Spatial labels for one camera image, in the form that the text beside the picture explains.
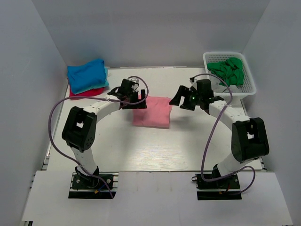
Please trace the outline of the pink t-shirt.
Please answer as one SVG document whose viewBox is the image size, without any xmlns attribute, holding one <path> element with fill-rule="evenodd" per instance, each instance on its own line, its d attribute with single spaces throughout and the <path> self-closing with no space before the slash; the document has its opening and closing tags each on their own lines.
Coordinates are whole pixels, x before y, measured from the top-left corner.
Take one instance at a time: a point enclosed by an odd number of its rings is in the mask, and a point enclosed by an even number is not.
<svg viewBox="0 0 301 226">
<path fill-rule="evenodd" d="M 147 108 L 134 109 L 132 125 L 136 127 L 148 127 L 168 129 L 170 127 L 170 114 L 172 106 L 168 97 L 146 98 Z"/>
</svg>

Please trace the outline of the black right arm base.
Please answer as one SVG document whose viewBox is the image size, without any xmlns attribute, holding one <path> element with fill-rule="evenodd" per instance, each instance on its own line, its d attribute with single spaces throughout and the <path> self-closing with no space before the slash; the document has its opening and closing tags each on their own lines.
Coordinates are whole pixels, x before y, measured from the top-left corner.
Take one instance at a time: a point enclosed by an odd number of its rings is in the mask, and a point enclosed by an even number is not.
<svg viewBox="0 0 301 226">
<path fill-rule="evenodd" d="M 191 178 L 196 183 L 198 201 L 220 201 L 220 200 L 241 200 L 240 184 L 238 176 L 206 182 L 201 174 Z"/>
</svg>

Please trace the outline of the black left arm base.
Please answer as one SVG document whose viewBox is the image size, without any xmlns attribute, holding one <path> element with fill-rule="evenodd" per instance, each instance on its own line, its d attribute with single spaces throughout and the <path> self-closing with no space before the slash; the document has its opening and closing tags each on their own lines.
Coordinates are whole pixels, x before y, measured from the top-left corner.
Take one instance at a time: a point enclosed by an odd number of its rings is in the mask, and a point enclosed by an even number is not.
<svg viewBox="0 0 301 226">
<path fill-rule="evenodd" d="M 110 191 L 102 180 L 87 175 L 80 176 L 77 172 L 73 172 L 68 198 L 94 200 L 113 199 L 118 188 L 119 173 L 99 172 L 98 176 L 107 183 Z"/>
</svg>

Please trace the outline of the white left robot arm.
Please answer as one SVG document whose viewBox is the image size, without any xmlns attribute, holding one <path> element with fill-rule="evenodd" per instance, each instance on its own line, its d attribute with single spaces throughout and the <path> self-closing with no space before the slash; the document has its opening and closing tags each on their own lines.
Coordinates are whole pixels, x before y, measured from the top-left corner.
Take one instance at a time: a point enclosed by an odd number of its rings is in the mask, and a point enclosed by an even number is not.
<svg viewBox="0 0 301 226">
<path fill-rule="evenodd" d="M 120 92 L 120 88 L 117 87 L 92 105 L 71 108 L 62 139 L 73 151 L 78 164 L 76 171 L 84 175 L 83 182 L 88 187 L 94 188 L 99 184 L 99 168 L 92 153 L 97 123 L 121 109 L 145 109 L 147 95 L 147 89 Z"/>
</svg>

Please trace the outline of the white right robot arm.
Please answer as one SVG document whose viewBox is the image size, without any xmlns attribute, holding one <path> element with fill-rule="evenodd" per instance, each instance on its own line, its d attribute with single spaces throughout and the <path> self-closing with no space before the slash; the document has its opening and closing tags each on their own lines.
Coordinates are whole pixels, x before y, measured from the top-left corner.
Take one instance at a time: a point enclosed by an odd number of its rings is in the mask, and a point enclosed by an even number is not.
<svg viewBox="0 0 301 226">
<path fill-rule="evenodd" d="M 220 163 L 216 164 L 211 178 L 202 180 L 213 182 L 216 187 L 222 188 L 229 183 L 231 176 L 248 167 L 248 163 L 269 154 L 269 143 L 264 121 L 239 114 L 222 97 L 215 97 L 210 88 L 198 86 L 197 88 L 181 85 L 170 105 L 179 106 L 185 110 L 195 110 L 199 106 L 208 115 L 215 117 L 216 121 L 209 134 L 204 149 L 201 169 L 204 169 L 206 154 L 212 140 L 214 131 L 219 122 L 231 130 L 231 152 Z"/>
</svg>

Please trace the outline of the grey t-shirt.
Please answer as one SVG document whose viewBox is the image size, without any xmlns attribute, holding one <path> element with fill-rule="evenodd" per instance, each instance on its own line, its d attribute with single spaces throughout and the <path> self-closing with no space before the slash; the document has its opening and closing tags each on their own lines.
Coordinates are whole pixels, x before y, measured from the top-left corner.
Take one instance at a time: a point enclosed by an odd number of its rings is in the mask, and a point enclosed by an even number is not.
<svg viewBox="0 0 301 226">
<path fill-rule="evenodd" d="M 222 83 L 220 85 L 220 80 L 216 77 L 210 76 L 210 81 L 212 85 L 212 90 L 216 93 L 229 93 L 228 89 L 224 84 Z M 240 87 L 237 87 L 236 85 L 230 85 L 229 88 L 231 89 L 231 92 L 234 93 L 240 93 L 241 89 Z"/>
</svg>

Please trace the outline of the folded cyan t-shirt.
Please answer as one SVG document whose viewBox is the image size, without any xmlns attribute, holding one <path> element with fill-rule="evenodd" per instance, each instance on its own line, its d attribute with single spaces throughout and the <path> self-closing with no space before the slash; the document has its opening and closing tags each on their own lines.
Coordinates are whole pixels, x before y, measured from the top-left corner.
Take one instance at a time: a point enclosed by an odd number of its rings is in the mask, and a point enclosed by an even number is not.
<svg viewBox="0 0 301 226">
<path fill-rule="evenodd" d="M 105 67 L 105 74 L 106 74 L 106 77 L 105 77 L 105 87 L 108 87 L 109 86 L 109 82 L 108 82 L 108 68 Z"/>
</svg>

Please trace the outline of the folded red t-shirt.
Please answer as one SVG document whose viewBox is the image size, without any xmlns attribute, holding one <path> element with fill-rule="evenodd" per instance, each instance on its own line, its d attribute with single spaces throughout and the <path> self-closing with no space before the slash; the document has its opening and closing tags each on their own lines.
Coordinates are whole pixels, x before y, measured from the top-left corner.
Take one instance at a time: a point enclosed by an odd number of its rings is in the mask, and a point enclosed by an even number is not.
<svg viewBox="0 0 301 226">
<path fill-rule="evenodd" d="M 102 88 L 91 89 L 91 90 L 84 91 L 84 92 L 81 92 L 78 94 L 74 94 L 71 90 L 71 87 L 69 86 L 69 97 L 71 97 L 72 100 L 82 99 L 85 97 L 95 97 L 95 96 L 102 94 L 105 90 L 106 90 L 106 87 L 102 87 Z"/>
</svg>

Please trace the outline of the green t-shirt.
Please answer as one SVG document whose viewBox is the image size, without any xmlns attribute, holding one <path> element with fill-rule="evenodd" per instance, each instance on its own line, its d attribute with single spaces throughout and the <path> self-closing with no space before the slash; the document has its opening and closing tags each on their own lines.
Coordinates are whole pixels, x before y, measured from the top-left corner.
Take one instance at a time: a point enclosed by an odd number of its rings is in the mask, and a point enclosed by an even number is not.
<svg viewBox="0 0 301 226">
<path fill-rule="evenodd" d="M 225 61 L 207 63 L 208 70 L 221 78 L 228 86 L 240 87 L 244 82 L 243 64 L 238 58 L 231 57 Z"/>
</svg>

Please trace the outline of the white plastic laundry basket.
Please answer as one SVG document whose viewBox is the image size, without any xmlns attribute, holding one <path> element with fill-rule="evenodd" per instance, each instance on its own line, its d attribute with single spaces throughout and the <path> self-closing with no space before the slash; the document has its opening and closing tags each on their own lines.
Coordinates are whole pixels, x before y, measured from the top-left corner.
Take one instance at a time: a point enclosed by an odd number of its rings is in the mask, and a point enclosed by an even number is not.
<svg viewBox="0 0 301 226">
<path fill-rule="evenodd" d="M 245 57 L 238 52 L 206 52 L 203 54 L 203 61 L 206 73 L 211 73 L 207 68 L 207 63 L 216 63 L 225 61 L 231 57 L 238 58 L 243 64 L 244 82 L 240 86 L 241 92 L 234 93 L 233 97 L 243 99 L 247 96 L 254 95 L 256 93 L 256 87 L 250 69 L 248 67 Z"/>
</svg>

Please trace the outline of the folded blue t-shirt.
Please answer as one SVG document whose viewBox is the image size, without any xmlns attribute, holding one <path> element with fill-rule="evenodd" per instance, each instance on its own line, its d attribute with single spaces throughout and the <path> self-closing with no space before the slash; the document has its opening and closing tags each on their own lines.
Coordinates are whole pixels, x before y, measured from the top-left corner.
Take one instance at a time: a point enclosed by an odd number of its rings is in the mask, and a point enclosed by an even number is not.
<svg viewBox="0 0 301 226">
<path fill-rule="evenodd" d="M 96 59 L 80 66 L 67 66 L 67 78 L 71 90 L 78 94 L 105 87 L 105 62 Z"/>
</svg>

